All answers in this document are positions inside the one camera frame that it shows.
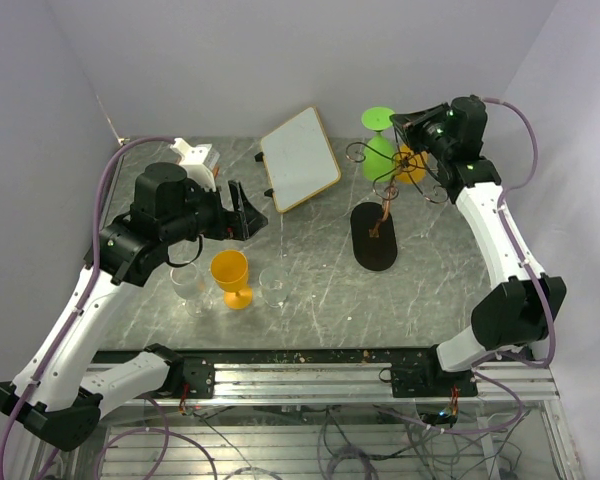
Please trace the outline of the green plastic wine glass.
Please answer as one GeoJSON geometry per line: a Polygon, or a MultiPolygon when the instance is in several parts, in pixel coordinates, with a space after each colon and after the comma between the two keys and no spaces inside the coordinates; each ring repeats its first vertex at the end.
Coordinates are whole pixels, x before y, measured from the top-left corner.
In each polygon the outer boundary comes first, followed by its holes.
{"type": "Polygon", "coordinates": [[[367,109],[361,116],[362,125],[374,132],[363,149],[363,173],[369,181],[387,182],[394,170],[395,148],[384,137],[384,132],[392,126],[390,116],[393,114],[389,107],[376,106],[367,109]]]}

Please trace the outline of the orange plastic wine glass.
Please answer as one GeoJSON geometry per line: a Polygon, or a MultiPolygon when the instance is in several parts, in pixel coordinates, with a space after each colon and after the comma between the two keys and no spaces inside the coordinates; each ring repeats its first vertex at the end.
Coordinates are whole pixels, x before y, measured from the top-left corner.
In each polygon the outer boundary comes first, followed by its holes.
{"type": "Polygon", "coordinates": [[[253,299],[249,286],[249,264],[246,256],[237,250],[225,250],[211,261],[210,272],[217,286],[224,292],[225,304],[234,310],[248,307],[253,299]]]}

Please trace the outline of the clear ribbed glass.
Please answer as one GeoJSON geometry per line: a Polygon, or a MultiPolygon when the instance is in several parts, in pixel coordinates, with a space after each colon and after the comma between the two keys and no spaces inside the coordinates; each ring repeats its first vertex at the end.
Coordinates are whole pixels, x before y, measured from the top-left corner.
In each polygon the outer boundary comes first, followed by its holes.
{"type": "Polygon", "coordinates": [[[281,307],[290,292],[288,273],[280,267],[267,267],[259,275],[261,294],[267,305],[281,307]]]}

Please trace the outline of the clear wine glass front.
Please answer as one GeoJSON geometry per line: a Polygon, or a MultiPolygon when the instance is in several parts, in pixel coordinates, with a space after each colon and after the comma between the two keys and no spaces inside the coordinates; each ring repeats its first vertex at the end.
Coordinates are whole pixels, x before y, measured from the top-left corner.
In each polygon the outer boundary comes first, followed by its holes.
{"type": "Polygon", "coordinates": [[[209,313],[213,307],[203,273],[195,264],[171,268],[170,279],[176,295],[184,301],[186,312],[192,317],[209,313]]]}

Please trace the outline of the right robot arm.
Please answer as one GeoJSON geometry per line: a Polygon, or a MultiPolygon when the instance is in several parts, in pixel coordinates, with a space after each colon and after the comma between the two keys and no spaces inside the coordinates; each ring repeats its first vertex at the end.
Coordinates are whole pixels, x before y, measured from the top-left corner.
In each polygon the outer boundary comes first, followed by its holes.
{"type": "Polygon", "coordinates": [[[566,297],[565,282],[548,275],[531,253],[508,208],[512,190],[503,186],[495,165],[482,154],[487,108],[498,102],[462,96],[390,117],[405,146],[436,160],[436,181],[469,225],[491,286],[473,309],[469,327],[439,344],[437,362],[422,369],[422,387],[435,396],[455,385],[455,372],[491,355],[519,359],[522,349],[544,341],[547,351],[533,366],[546,368],[555,356],[555,320],[566,297]]]}

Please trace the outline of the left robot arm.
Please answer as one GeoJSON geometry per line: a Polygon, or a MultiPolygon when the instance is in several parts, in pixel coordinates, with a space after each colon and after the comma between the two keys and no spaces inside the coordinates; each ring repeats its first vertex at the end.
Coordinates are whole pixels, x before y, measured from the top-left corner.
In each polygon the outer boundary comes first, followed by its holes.
{"type": "Polygon", "coordinates": [[[87,372],[114,314],[182,241],[246,241],[267,218],[241,184],[228,183],[232,209],[177,164],[149,165],[135,181],[129,210],[98,236],[71,301],[29,364],[0,382],[0,412],[61,451],[80,446],[99,421],[147,393],[172,397],[185,382],[185,360],[159,344],[101,374],[87,372]]]}

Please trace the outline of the black oval rack base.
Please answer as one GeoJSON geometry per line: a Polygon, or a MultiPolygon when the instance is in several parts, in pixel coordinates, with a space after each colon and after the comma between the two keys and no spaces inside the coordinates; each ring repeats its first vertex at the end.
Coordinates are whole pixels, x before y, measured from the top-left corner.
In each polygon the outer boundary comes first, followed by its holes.
{"type": "Polygon", "coordinates": [[[389,269],[398,255],[393,218],[381,204],[363,202],[350,215],[353,254],[365,269],[381,272],[389,269]]]}

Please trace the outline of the small whiteboard yellow frame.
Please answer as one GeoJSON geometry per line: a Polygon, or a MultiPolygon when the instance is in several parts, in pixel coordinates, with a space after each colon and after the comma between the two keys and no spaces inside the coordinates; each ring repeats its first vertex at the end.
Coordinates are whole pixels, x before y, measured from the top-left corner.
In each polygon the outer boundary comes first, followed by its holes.
{"type": "Polygon", "coordinates": [[[260,149],[279,213],[297,207],[341,179],[331,143],[314,106],[262,137],[260,149]]]}

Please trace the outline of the aluminium rail frame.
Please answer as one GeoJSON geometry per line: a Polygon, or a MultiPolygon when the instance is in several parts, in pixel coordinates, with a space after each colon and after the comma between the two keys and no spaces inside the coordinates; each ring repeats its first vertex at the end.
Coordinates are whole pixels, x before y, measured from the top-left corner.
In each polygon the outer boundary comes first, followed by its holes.
{"type": "MultiPolygon", "coordinates": [[[[512,390],[523,401],[554,400],[559,397],[552,373],[532,369],[519,362],[487,362],[463,391],[463,402],[510,401],[512,390]]],[[[295,405],[295,404],[398,404],[437,402],[450,398],[450,393],[417,393],[407,389],[400,397],[387,382],[386,364],[218,364],[212,396],[196,399],[193,405],[295,405]]]]}

